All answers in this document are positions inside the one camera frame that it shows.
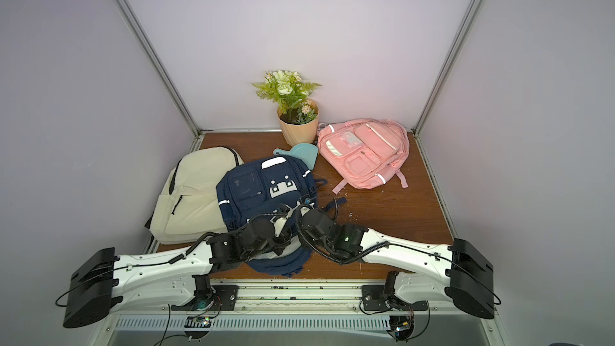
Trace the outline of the pink backpack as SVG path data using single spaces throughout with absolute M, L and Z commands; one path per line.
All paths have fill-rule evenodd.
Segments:
M 317 147 L 325 160 L 342 176 L 332 189 L 337 194 L 350 185 L 373 189 L 397 177 L 408 182 L 401 168 L 408 158 L 408 132 L 393 120 L 354 119 L 327 124 L 318 131 Z

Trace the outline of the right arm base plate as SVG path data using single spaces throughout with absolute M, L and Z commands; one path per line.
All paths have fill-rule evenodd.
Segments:
M 386 292 L 384 285 L 366 284 L 361 286 L 360 307 L 364 312 L 427 312 L 428 304 L 426 301 L 406 303 L 397 298 L 392 292 Z

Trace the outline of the artificial green flowering plant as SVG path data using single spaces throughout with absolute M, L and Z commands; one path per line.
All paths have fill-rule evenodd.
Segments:
M 262 82 L 252 83 L 260 99 L 278 105 L 283 122 L 303 125 L 316 119 L 318 111 L 309 102 L 309 97 L 321 85 L 305 82 L 296 71 L 274 70 L 264 74 Z

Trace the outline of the teal plastic paddle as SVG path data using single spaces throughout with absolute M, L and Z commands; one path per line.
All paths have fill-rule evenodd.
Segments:
M 313 170 L 319 155 L 319 149 L 314 144 L 301 143 L 296 144 L 290 150 L 287 151 L 282 150 L 281 148 L 277 148 L 273 151 L 273 155 L 283 155 L 296 158 L 298 160 L 301 160 L 309 170 Z

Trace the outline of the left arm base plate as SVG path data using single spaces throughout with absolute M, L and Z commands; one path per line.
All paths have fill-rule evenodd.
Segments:
M 205 312 L 233 311 L 239 294 L 238 285 L 213 285 L 197 288 L 194 297 L 184 305 L 172 305 L 171 311 Z

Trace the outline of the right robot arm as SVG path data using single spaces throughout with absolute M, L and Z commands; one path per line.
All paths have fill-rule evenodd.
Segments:
M 358 224 L 339 224 L 318 208 L 298 208 L 296 229 L 302 245 L 339 265 L 363 262 L 400 269 L 392 293 L 409 303 L 450 301 L 471 316 L 492 320 L 501 299 L 493 291 L 494 267 L 469 241 L 419 243 L 392 237 Z

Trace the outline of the cream white backpack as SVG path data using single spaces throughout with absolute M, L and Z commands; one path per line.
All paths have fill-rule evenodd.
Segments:
M 229 147 L 211 147 L 185 155 L 163 185 L 149 229 L 161 244 L 190 243 L 206 232 L 224 233 L 216 186 L 228 171 L 243 164 Z

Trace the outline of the aluminium front rail frame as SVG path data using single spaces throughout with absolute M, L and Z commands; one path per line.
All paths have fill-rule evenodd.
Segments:
M 190 312 L 123 312 L 103 320 L 93 345 L 341 345 L 395 344 L 392 326 L 413 319 L 412 345 L 506 345 L 499 319 L 484 320 L 461 312 L 449 301 L 426 301 L 427 312 L 364 312 L 361 286 L 388 280 L 215 280 L 238 285 L 233 311 L 212 310 L 206 317 Z M 410 302 L 423 301 L 412 294 Z

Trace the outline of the beige plant pot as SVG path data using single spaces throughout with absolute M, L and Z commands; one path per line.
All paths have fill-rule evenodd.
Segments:
M 297 144 L 313 144 L 316 141 L 320 110 L 317 103 L 312 99 L 307 99 L 305 105 L 311 108 L 314 115 L 314 118 L 307 123 L 289 123 L 290 118 L 280 108 L 276 111 L 283 137 L 291 147 Z

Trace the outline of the navy blue backpack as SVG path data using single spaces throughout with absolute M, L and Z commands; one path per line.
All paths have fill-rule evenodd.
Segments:
M 274 155 L 233 168 L 216 185 L 219 208 L 227 230 L 235 231 L 251 221 L 270 222 L 287 215 L 300 203 L 317 204 L 325 178 L 316 178 L 304 160 L 291 155 Z M 278 236 L 286 248 L 252 256 L 248 266 L 256 272 L 291 277 L 303 270 L 312 251 L 299 243 L 294 218 Z

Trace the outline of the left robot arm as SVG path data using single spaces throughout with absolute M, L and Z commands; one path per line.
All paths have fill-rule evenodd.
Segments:
M 70 277 L 64 328 L 96 323 L 112 312 L 168 306 L 191 311 L 208 296 L 209 275 L 240 267 L 256 256 L 282 253 L 291 242 L 283 213 L 259 214 L 232 232 L 207 234 L 187 248 L 146 255 L 97 251 Z

